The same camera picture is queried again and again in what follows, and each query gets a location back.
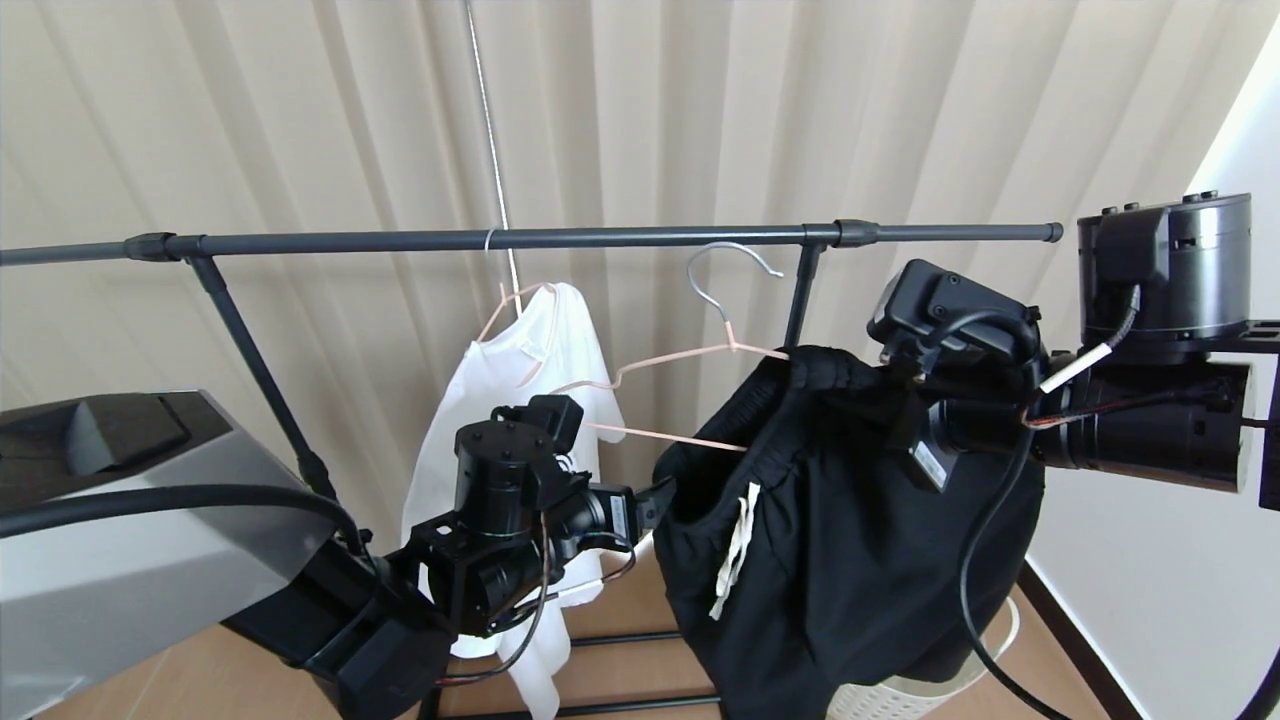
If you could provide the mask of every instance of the robotic arm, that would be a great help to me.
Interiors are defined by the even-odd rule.
[[[864,242],[888,237],[864,225]],[[1275,420],[1243,414],[1248,365],[1210,359],[1280,354],[1280,322],[1248,318],[1249,197],[1111,208],[1078,225],[1078,356],[1046,354],[1034,307],[956,273],[914,260],[890,282],[868,324],[886,372],[908,388],[890,455],[922,492],[945,492],[970,451],[1007,454],[1012,478],[1030,457],[1238,491],[1240,430],[1263,427],[1261,505],[1280,509]],[[960,229],[955,237],[982,237],[980,227]],[[166,242],[183,238],[134,240],[127,256],[175,260],[179,247]],[[209,265],[201,275],[210,292],[215,274]],[[232,313],[242,352],[261,365]],[[502,671],[444,675],[449,646],[458,633],[536,624],[566,562],[586,548],[632,550],[675,493],[570,471],[559,457],[581,419],[571,398],[539,396],[461,428],[454,510],[371,557],[367,533],[337,502],[306,489],[201,393],[0,414],[0,720],[219,621],[308,671],[347,719],[396,717],[435,685]],[[417,589],[422,566],[434,602]],[[535,591],[538,601],[521,602]],[[975,652],[1036,706],[980,643]],[[1245,716],[1265,716],[1277,697],[1280,657]]]

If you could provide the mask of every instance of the clothes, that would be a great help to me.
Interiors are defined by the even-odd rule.
[[[888,414],[876,420],[899,387],[841,350],[786,352],[698,433],[745,455],[675,445],[654,469],[677,482],[654,533],[667,598],[735,720],[819,719],[842,683],[959,671],[960,548],[1006,464],[969,454],[945,493],[918,489],[884,457]],[[970,570],[980,626],[1012,588],[1043,487],[1028,468],[982,538]],[[736,583],[718,598],[726,575]]]
[[[497,406],[524,405],[535,395],[549,393],[575,380],[609,383],[586,301],[573,286],[556,283],[554,288],[554,292],[539,290],[524,314],[497,337],[467,347],[422,441],[404,501],[402,539],[408,538],[413,525],[454,509],[457,457],[453,438],[458,428],[488,419]],[[585,421],[622,427],[613,391],[580,387],[568,395],[582,406]],[[622,437],[622,433],[582,427],[568,456],[572,470],[588,470],[598,480],[596,439],[618,442]],[[599,579],[599,555],[600,551],[591,550],[575,557],[564,566],[564,578],[550,589]],[[425,570],[419,587],[430,597]],[[511,669],[535,720],[554,717],[559,708],[552,675],[568,660],[570,650],[561,607],[590,602],[599,592],[596,587],[548,601],[532,644]],[[497,652],[506,660],[527,632],[526,623],[492,638],[463,635],[454,643],[453,655],[484,657]]]

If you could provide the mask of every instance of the beige curtain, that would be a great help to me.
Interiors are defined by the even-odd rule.
[[[1047,245],[823,255],[805,342],[873,357],[870,306],[924,256],[1043,306],[1074,346],[1074,218],[1181,193],[1277,0],[476,0],[512,227],[1068,223]],[[0,4],[5,247],[140,232],[499,223],[460,1]],[[227,259],[224,273],[343,500],[388,550],[444,383],[497,301],[500,254]],[[795,249],[768,259],[788,273]],[[716,341],[687,251],[522,251],[568,281],[611,366]],[[781,342],[791,283],[733,252],[701,269],[739,336]],[[0,402],[202,387],[288,459],[186,268],[0,277]],[[627,421],[692,432],[754,366],[635,377]],[[649,482],[658,443],[611,448]]]

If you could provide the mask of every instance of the drawstring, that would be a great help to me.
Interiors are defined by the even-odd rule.
[[[737,498],[737,523],[733,525],[733,534],[728,541],[724,562],[721,565],[719,573],[716,574],[716,603],[712,605],[709,612],[712,620],[719,620],[730,589],[737,583],[737,575],[742,571],[742,562],[746,561],[746,547],[751,544],[751,525],[755,524],[755,501],[759,497],[760,486],[749,483],[746,497]]]

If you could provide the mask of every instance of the clothing rack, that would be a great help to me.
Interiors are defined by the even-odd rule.
[[[310,447],[302,428],[289,410],[266,360],[253,342],[244,319],[232,300],[227,281],[218,269],[218,255],[296,255],[338,252],[433,252],[456,250],[538,250],[585,247],[694,247],[716,241],[741,245],[799,245],[800,261],[787,315],[783,346],[800,342],[809,293],[817,277],[818,261],[828,247],[863,247],[874,242],[929,242],[929,241],[1042,241],[1057,242],[1062,237],[1059,223],[1027,225],[879,225],[865,220],[836,220],[832,223],[799,225],[737,225],[737,227],[653,227],[653,228],[563,228],[563,229],[511,229],[511,231],[394,231],[394,232],[340,232],[340,233],[282,233],[282,234],[229,234],[206,236],[174,233],[147,233],[120,242],[63,245],[51,247],[24,247],[0,251],[0,266],[42,265],[87,260],[141,260],[152,263],[186,261],[191,265],[201,287],[209,293],[232,336],[236,348],[244,359],[253,380],[266,398],[271,414],[284,430],[289,446],[297,456],[298,471],[315,492],[337,500],[328,470],[320,456]],[[579,638],[572,647],[653,642],[680,638],[678,632],[632,633]],[[435,689],[422,701],[419,720],[439,717],[440,691]],[[628,710],[654,710],[686,705],[718,703],[719,696],[699,694],[687,697],[655,698],[632,702],[611,702],[562,707],[561,717],[621,712]],[[467,715],[468,720],[527,719],[527,712]]]

